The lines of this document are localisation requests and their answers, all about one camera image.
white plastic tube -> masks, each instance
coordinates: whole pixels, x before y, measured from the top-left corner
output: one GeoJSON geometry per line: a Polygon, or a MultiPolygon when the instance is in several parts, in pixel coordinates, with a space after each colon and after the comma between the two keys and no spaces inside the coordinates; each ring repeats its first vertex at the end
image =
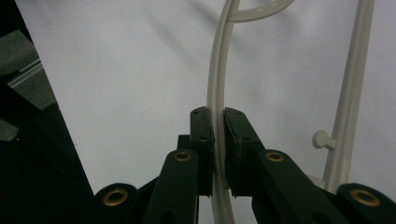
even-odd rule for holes
{"type": "Polygon", "coordinates": [[[360,0],[356,13],[343,86],[332,129],[335,148],[329,150],[323,175],[325,189],[333,193],[348,179],[374,2],[374,0],[360,0]]]}
{"type": "Polygon", "coordinates": [[[216,224],[234,224],[230,192],[224,173],[225,143],[223,118],[225,70],[233,25],[235,22],[254,21],[274,15],[291,4],[292,1],[280,0],[269,7],[259,7],[260,10],[256,8],[238,11],[239,0],[226,0],[221,12],[210,58],[206,103],[210,111],[210,118],[216,139],[212,197],[213,216],[216,224]]]}

white backdrop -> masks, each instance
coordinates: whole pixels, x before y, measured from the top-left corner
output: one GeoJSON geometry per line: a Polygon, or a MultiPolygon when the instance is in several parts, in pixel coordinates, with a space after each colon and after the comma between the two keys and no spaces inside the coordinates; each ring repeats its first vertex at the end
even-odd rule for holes
{"type": "MultiPolygon", "coordinates": [[[[236,24],[226,105],[244,111],[267,148],[322,176],[357,0],[296,0],[263,21],[236,24]]],[[[17,0],[94,192],[157,176],[189,113],[205,105],[223,1],[17,0]]],[[[242,1],[241,8],[257,7],[242,1]]],[[[396,200],[396,2],[377,0],[350,182],[396,200]]],[[[250,199],[233,201],[254,223],[250,199]]],[[[200,223],[213,223],[201,200],[200,223]]]]}

translucent tube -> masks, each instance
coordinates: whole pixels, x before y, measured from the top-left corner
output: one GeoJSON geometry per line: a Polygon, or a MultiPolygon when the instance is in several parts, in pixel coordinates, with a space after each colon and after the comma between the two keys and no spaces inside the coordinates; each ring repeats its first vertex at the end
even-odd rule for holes
{"type": "Polygon", "coordinates": [[[287,7],[292,1],[293,0],[276,1],[269,7],[260,7],[262,9],[260,11],[256,9],[238,11],[239,0],[227,0],[221,12],[210,59],[206,103],[210,111],[210,118],[216,138],[212,197],[213,215],[216,224],[234,224],[230,192],[224,173],[225,143],[223,118],[225,70],[231,35],[233,33],[233,25],[235,22],[253,21],[245,20],[245,18],[259,20],[274,15],[287,7]],[[241,19],[239,19],[239,12],[243,15],[241,19]]]}

screw hole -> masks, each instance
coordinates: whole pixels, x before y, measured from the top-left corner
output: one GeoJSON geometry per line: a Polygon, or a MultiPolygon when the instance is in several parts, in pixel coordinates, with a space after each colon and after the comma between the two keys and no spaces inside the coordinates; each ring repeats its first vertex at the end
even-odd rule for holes
{"type": "Polygon", "coordinates": [[[190,153],[182,151],[175,154],[175,159],[177,161],[189,161],[191,159],[191,155],[190,153]]]}
{"type": "Polygon", "coordinates": [[[117,206],[125,202],[128,192],[125,189],[112,189],[103,197],[103,203],[107,206],[117,206]]]}
{"type": "Polygon", "coordinates": [[[281,154],[277,152],[268,152],[265,154],[265,157],[270,161],[283,161],[284,158],[281,154]]]}
{"type": "Polygon", "coordinates": [[[374,194],[364,189],[353,189],[350,191],[350,195],[357,202],[362,203],[366,206],[377,207],[381,204],[381,201],[374,194]]]}

white rod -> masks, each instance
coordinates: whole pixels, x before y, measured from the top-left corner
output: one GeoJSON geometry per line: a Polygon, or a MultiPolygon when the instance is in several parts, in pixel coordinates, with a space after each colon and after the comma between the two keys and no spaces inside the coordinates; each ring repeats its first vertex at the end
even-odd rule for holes
{"type": "Polygon", "coordinates": [[[360,0],[346,61],[343,85],[332,129],[336,145],[329,150],[323,179],[335,193],[348,179],[361,101],[364,67],[373,17],[374,0],[360,0]]]}

